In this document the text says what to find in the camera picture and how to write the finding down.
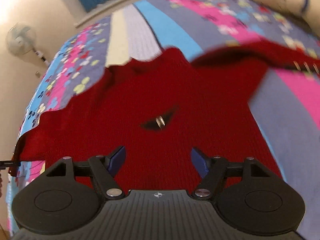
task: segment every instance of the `cream wall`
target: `cream wall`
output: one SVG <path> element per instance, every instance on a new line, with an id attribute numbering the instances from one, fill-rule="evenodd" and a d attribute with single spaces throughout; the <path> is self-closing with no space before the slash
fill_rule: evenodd
<path id="1" fill-rule="evenodd" d="M 17 22 L 33 27 L 36 47 L 51 60 L 61 45 L 77 33 L 75 19 L 62 0 L 0 0 L 0 159 L 10 159 L 25 108 L 40 82 L 36 71 L 46 67 L 32 53 L 22 58 L 9 54 L 5 38 Z M 0 199 L 0 223 L 6 228 L 5 188 L 7 172 L 1 171 L 3 196 Z"/>

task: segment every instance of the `flower pattern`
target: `flower pattern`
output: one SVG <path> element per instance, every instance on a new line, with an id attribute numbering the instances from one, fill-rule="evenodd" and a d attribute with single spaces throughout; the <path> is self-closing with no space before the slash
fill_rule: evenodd
<path id="1" fill-rule="evenodd" d="M 98 59 L 97 59 L 97 60 L 94 60 L 94 61 L 91 63 L 91 65 L 92 65 L 92 66 L 95 66 L 95 65 L 97 65 L 99 62 L 100 62 L 100 60 L 98 60 Z"/>
<path id="2" fill-rule="evenodd" d="M 76 72 L 73 74 L 72 79 L 75 79 L 78 75 L 80 75 L 80 72 Z"/>
<path id="3" fill-rule="evenodd" d="M 76 58 L 72 61 L 72 63 L 76 63 L 78 59 L 79 59 L 79 58 L 76 57 Z"/>
<path id="4" fill-rule="evenodd" d="M 51 109 L 51 110 L 54 109 L 57 106 L 57 104 L 58 104 L 58 98 L 55 97 L 55 98 L 52 99 L 52 101 L 51 101 L 51 103 L 49 105 L 49 109 Z"/>
<path id="5" fill-rule="evenodd" d="M 38 98 L 43 97 L 44 91 L 41 91 L 40 95 L 38 96 Z"/>
<path id="6" fill-rule="evenodd" d="M 178 8 L 178 7 L 181 7 L 181 5 L 172 2 L 172 3 L 170 3 L 170 7 L 171 8 Z"/>
<path id="7" fill-rule="evenodd" d="M 32 120 L 32 127 L 34 127 L 36 124 L 39 124 L 40 119 L 37 119 L 39 117 L 39 114 L 37 114 L 37 117 Z"/>
<path id="8" fill-rule="evenodd" d="M 52 77 L 52 75 L 49 76 L 49 77 L 45 80 L 45 82 L 48 83 L 48 82 L 50 81 L 50 78 L 51 78 L 51 77 Z"/>
<path id="9" fill-rule="evenodd" d="M 39 106 L 39 109 L 37 111 L 37 113 L 42 113 L 43 111 L 45 110 L 45 106 L 44 106 L 44 103 L 42 103 L 40 106 Z"/>
<path id="10" fill-rule="evenodd" d="M 220 13 L 223 14 L 223 15 L 227 15 L 227 14 L 228 15 L 232 15 L 232 16 L 237 15 L 236 12 L 230 10 L 228 6 L 222 7 L 221 10 L 220 10 Z"/>
<path id="11" fill-rule="evenodd" d="M 70 83 L 71 83 L 71 81 L 70 81 L 70 80 L 67 80 L 67 81 L 63 84 L 63 86 L 64 86 L 64 87 L 67 87 Z"/>
<path id="12" fill-rule="evenodd" d="M 35 116 L 35 114 L 36 114 L 36 112 L 34 112 L 34 111 L 30 111 L 29 112 L 29 117 L 28 117 L 28 120 L 32 117 L 32 116 Z"/>
<path id="13" fill-rule="evenodd" d="M 90 77 L 85 77 L 82 81 L 81 84 L 76 85 L 76 87 L 73 89 L 73 91 L 76 93 L 76 95 L 82 93 L 85 89 L 85 85 L 89 82 Z"/>
<path id="14" fill-rule="evenodd" d="M 218 26 L 218 30 L 223 35 L 227 35 L 227 34 L 235 35 L 235 34 L 238 34 L 238 31 L 236 30 L 236 28 L 228 27 L 226 25 Z"/>
<path id="15" fill-rule="evenodd" d="M 296 49 L 296 50 L 300 50 L 300 51 L 306 50 L 303 43 L 297 39 L 293 39 L 287 35 L 284 35 L 283 39 L 284 39 L 285 43 L 288 45 L 288 47 L 291 49 Z"/>
<path id="16" fill-rule="evenodd" d="M 58 80 L 58 79 L 61 77 L 61 75 L 62 75 L 63 73 L 65 73 L 67 70 L 68 70 L 67 68 L 64 68 L 61 72 L 59 72 L 59 73 L 57 74 L 56 80 Z"/>
<path id="17" fill-rule="evenodd" d="M 238 5 L 243 8 L 252 7 L 248 0 L 238 0 Z"/>
<path id="18" fill-rule="evenodd" d="M 316 51 L 314 49 L 307 48 L 307 52 L 309 53 L 310 57 L 315 58 L 315 59 L 318 58 L 317 53 L 316 53 Z"/>
<path id="19" fill-rule="evenodd" d="M 47 86 L 47 90 L 50 90 L 50 89 L 52 89 L 52 87 L 53 87 L 53 85 L 54 85 L 54 83 L 55 83 L 56 81 L 55 80 L 53 80 L 51 83 L 50 83 L 50 85 L 49 86 Z"/>
<path id="20" fill-rule="evenodd" d="M 100 35 L 102 32 L 103 32 L 103 29 L 100 29 L 100 30 L 96 31 L 94 35 Z"/>
<path id="21" fill-rule="evenodd" d="M 248 22 L 250 20 L 250 15 L 247 12 L 238 12 L 236 18 L 242 22 Z"/>
<path id="22" fill-rule="evenodd" d="M 274 13 L 273 14 L 273 17 L 278 21 L 278 22 L 281 22 L 281 23 L 284 23 L 287 21 L 287 19 L 285 17 L 283 17 L 280 13 Z"/>
<path id="23" fill-rule="evenodd" d="M 253 13 L 252 15 L 258 20 L 258 22 L 270 22 L 270 19 L 267 15 L 262 15 L 259 13 Z"/>
<path id="24" fill-rule="evenodd" d="M 253 32 L 255 32 L 255 33 L 260 34 L 261 36 L 265 36 L 265 33 L 264 33 L 263 29 L 261 29 L 259 27 L 259 25 L 257 25 L 257 24 L 250 25 L 248 29 L 253 31 Z"/>
<path id="25" fill-rule="evenodd" d="M 80 66 L 87 66 L 90 63 L 92 56 L 87 57 L 83 62 L 80 63 Z"/>

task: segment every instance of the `blue stripe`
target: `blue stripe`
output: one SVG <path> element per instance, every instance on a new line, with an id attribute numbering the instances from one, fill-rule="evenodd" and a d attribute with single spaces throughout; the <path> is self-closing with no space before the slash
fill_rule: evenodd
<path id="1" fill-rule="evenodd" d="M 230 35 L 220 33 L 211 21 L 186 7 L 172 9 L 168 0 L 148 0 L 148 2 L 175 21 L 203 50 L 234 40 Z"/>
<path id="2" fill-rule="evenodd" d="M 320 131 L 289 87 L 273 71 L 264 77 L 250 110 L 285 181 L 303 198 L 306 212 L 298 233 L 320 239 Z"/>
<path id="3" fill-rule="evenodd" d="M 40 85 L 38 86 L 35 94 L 34 94 L 34 97 L 32 98 L 30 104 L 29 104 L 29 112 L 32 110 L 32 111 L 36 111 L 38 109 L 38 106 L 40 105 L 41 103 L 41 100 L 42 98 L 38 98 L 38 93 L 40 91 L 46 91 L 46 88 L 48 86 L 48 83 L 46 83 L 45 81 L 55 73 L 55 70 L 57 69 L 60 61 L 62 60 L 63 58 L 63 54 L 66 52 L 68 46 L 70 45 L 70 41 L 66 42 L 60 52 L 59 52 L 59 56 L 56 57 L 56 59 L 52 62 L 52 64 L 50 65 L 49 69 L 47 70 L 47 73 L 45 74 L 44 78 L 42 79 Z M 26 116 L 26 119 L 21 127 L 21 132 L 20 132 L 20 136 L 24 133 L 26 133 L 27 131 L 31 130 L 32 129 L 32 120 L 34 119 L 34 117 L 30 118 L 28 120 L 28 113 L 27 113 L 27 116 Z"/>
<path id="4" fill-rule="evenodd" d="M 162 47 L 179 48 L 187 60 L 203 52 L 200 46 L 174 20 L 149 2 L 138 1 L 135 6 L 148 21 Z"/>

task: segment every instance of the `red sweater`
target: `red sweater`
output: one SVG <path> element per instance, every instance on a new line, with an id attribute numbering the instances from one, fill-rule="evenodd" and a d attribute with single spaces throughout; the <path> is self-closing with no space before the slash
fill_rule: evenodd
<path id="1" fill-rule="evenodd" d="M 248 100 L 268 65 L 293 60 L 320 65 L 269 42 L 218 49 L 191 64 L 174 48 L 151 62 L 132 59 L 106 69 L 65 109 L 43 113 L 15 154 L 23 161 L 45 159 L 48 167 L 63 156 L 83 161 L 124 145 L 126 161 L 116 175 L 124 190 L 193 190 L 200 177 L 191 163 L 192 147 L 233 162 L 253 156 L 280 175 Z M 162 130 L 144 127 L 172 109 Z"/>

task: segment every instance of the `bedspread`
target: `bedspread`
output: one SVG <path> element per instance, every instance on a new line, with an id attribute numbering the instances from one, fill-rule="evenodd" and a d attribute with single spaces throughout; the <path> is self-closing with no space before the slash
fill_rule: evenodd
<path id="1" fill-rule="evenodd" d="M 36 127 L 44 111 L 64 108 L 90 88 L 105 67 L 131 57 L 150 60 L 168 46 L 188 60 L 218 46 L 238 46 L 267 38 L 320 55 L 320 42 L 281 14 L 250 0 L 141 0 L 90 25 L 69 39 L 56 54 L 27 107 L 19 136 Z M 284 180 L 306 203 L 298 232 L 320 238 L 320 80 L 312 74 L 270 69 L 249 102 Z M 6 201 L 11 234 L 14 196 L 44 170 L 44 161 L 21 162 L 17 177 L 9 176 Z"/>

